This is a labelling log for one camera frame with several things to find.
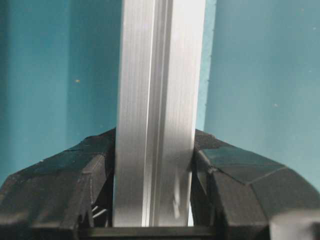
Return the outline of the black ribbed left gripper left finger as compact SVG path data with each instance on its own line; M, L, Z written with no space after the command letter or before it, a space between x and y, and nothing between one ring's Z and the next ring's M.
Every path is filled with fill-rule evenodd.
M3 240L76 240L111 224L116 131L9 175L0 188Z

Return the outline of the black left gripper right finger rail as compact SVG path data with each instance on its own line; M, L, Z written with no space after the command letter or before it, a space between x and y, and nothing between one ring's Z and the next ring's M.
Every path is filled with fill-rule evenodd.
M279 162L195 132L191 210L219 240L268 240L271 219L320 208L319 192Z

